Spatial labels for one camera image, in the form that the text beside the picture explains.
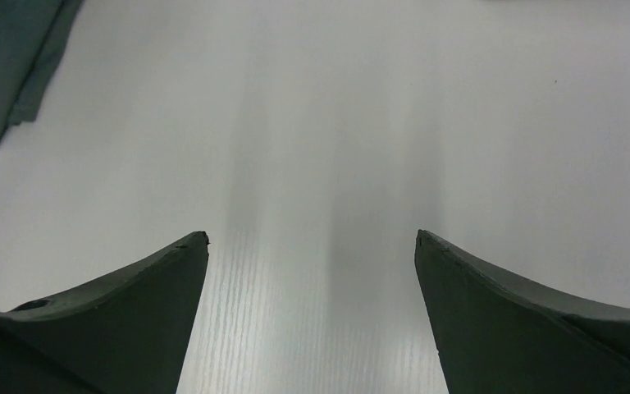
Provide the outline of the dark grey t shirt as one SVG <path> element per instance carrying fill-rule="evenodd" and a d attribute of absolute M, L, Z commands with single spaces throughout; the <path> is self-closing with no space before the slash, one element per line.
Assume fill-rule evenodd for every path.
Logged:
<path fill-rule="evenodd" d="M 80 1 L 0 1 L 0 143 L 36 120 L 66 51 Z"/>

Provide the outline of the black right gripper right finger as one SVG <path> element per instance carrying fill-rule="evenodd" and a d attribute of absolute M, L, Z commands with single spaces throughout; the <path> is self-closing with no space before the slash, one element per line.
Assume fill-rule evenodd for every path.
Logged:
<path fill-rule="evenodd" d="M 558 291 L 421 230 L 419 286 L 451 393 L 630 393 L 630 309 Z"/>

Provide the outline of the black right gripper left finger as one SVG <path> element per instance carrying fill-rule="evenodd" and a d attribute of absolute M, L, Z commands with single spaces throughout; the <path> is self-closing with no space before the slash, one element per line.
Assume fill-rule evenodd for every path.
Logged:
<path fill-rule="evenodd" d="M 0 311 L 0 393 L 174 393 L 208 267 L 195 231 L 82 285 Z"/>

